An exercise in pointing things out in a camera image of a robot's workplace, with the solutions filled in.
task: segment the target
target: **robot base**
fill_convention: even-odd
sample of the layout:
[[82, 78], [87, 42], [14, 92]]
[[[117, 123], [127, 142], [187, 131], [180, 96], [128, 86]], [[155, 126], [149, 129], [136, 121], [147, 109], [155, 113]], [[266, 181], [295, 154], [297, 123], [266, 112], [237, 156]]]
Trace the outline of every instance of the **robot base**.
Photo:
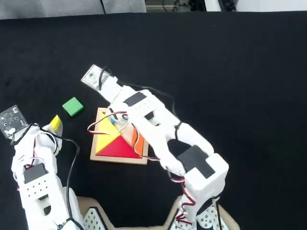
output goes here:
[[[154, 227], [133, 227], [133, 228], [125, 228], [125, 227], [115, 228], [114, 225], [110, 222], [109, 218], [107, 217], [106, 213], [104, 212], [100, 204], [92, 198], [78, 197], [78, 202], [79, 202], [80, 212], [84, 216], [84, 223], [87, 224], [84, 226], [85, 230], [99, 230], [99, 227], [100, 230], [180, 230], [180, 228], [175, 228], [174, 224], [174, 219], [178, 212], [177, 205], [180, 199], [181, 197], [178, 197], [174, 202], [173, 207], [164, 225], [154, 226]], [[234, 219], [221, 206], [219, 207], [222, 218], [222, 226], [224, 225], [223, 229], [240, 230], [239, 225], [234, 221]], [[214, 228], [217, 227], [218, 224], [215, 215], [216, 215], [216, 210], [214, 207], [209, 207], [207, 210], [202, 212], [198, 216], [197, 230], [205, 230], [205, 229], [219, 230], [218, 228]]]

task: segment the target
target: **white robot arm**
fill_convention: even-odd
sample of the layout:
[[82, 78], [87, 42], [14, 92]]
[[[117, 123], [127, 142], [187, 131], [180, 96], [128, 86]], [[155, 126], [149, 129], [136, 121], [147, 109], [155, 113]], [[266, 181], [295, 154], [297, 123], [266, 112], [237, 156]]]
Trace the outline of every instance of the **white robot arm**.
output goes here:
[[[12, 126], [6, 127], [6, 134], [15, 130]], [[61, 136], [62, 127], [58, 125], [55, 128], [49, 124], [43, 130], [37, 124], [30, 124], [10, 136], [16, 150], [11, 170], [18, 183], [28, 229], [78, 230], [80, 228], [75, 223], [67, 221], [70, 218], [67, 188], [57, 177], [56, 155], [61, 149], [62, 140], [54, 135]], [[69, 189], [69, 200], [74, 221], [83, 226], [77, 197], [72, 189]]]
[[[161, 166], [171, 173], [184, 177], [184, 195], [178, 205], [180, 222], [196, 226], [199, 209], [224, 189], [228, 164], [214, 153], [212, 145], [190, 125], [182, 123], [165, 108], [149, 90], [135, 91], [120, 86], [118, 79], [104, 69], [93, 65], [81, 80], [98, 91], [109, 103], [111, 111], [125, 111], [126, 117], [113, 117], [117, 122], [132, 123], [152, 146]], [[178, 159], [169, 151], [167, 142], [177, 139], [191, 147]]]

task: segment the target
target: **white bracket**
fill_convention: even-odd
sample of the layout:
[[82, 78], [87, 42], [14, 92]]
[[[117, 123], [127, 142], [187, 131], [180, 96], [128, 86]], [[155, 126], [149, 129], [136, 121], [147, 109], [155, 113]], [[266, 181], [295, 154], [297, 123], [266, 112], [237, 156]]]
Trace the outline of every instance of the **white bracket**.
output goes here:
[[107, 230], [96, 207], [88, 209], [83, 222], [85, 230]]
[[[175, 219], [176, 218], [174, 218], [174, 221], [168, 230], [201, 230], [201, 229], [220, 230], [219, 221], [217, 218], [217, 211], [213, 205], [208, 207], [205, 211], [203, 211], [197, 216], [196, 220], [201, 229], [198, 229], [197, 227], [193, 228], [191, 225], [178, 222]], [[229, 230], [222, 218], [221, 218], [221, 223], [223, 230]]]

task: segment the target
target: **black fabric surface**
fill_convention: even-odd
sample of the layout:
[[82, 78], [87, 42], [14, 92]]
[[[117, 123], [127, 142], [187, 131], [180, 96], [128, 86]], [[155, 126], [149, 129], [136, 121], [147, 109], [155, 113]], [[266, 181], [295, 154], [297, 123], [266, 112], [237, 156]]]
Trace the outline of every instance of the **black fabric surface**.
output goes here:
[[[80, 82], [92, 64], [122, 81], [176, 97], [190, 123], [229, 163], [221, 205], [241, 229], [303, 229], [307, 129], [307, 12], [117, 14], [0, 22], [0, 111], [17, 104], [28, 122], [61, 116], [81, 155], [71, 186], [97, 199], [117, 227], [161, 225], [178, 195], [156, 162], [89, 161], [86, 127], [107, 106]], [[77, 97], [70, 118], [61, 105]], [[0, 138], [1, 229], [26, 229]], [[58, 159], [63, 184], [74, 154]]]

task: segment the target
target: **black plastic part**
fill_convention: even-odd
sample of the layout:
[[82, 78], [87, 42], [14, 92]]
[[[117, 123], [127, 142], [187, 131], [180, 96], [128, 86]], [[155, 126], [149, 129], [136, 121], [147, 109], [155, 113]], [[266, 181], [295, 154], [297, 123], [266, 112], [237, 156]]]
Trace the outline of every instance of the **black plastic part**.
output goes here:
[[49, 197], [49, 196], [48, 196], [48, 194], [47, 194], [47, 195], [44, 195], [44, 196], [40, 197], [39, 200], [42, 201], [42, 200], [45, 200], [45, 199], [48, 198], [48, 197]]
[[146, 118], [147, 120], [150, 120], [150, 119], [153, 118], [153, 116], [154, 116], [154, 113], [151, 111], [150, 113], [148, 113], [147, 115], [145, 115], [145, 118]]
[[45, 174], [47, 174], [47, 170], [43, 163], [32, 166], [31, 168], [24, 171], [24, 183], [29, 183]]
[[209, 178], [215, 171], [207, 163], [207, 158], [208, 155], [196, 145], [191, 146], [178, 156], [178, 160], [183, 164], [187, 172], [196, 167], [205, 178]]
[[204, 210], [209, 208], [212, 205], [212, 199], [207, 200], [197, 211], [196, 216], [200, 215]]
[[44, 208], [44, 214], [47, 216], [51, 212], [51, 205]]
[[145, 99], [146, 96], [142, 94], [141, 92], [137, 92], [133, 94], [131, 97], [127, 98], [124, 103], [126, 103], [129, 107], [133, 106], [137, 102], [140, 102], [141, 100]]

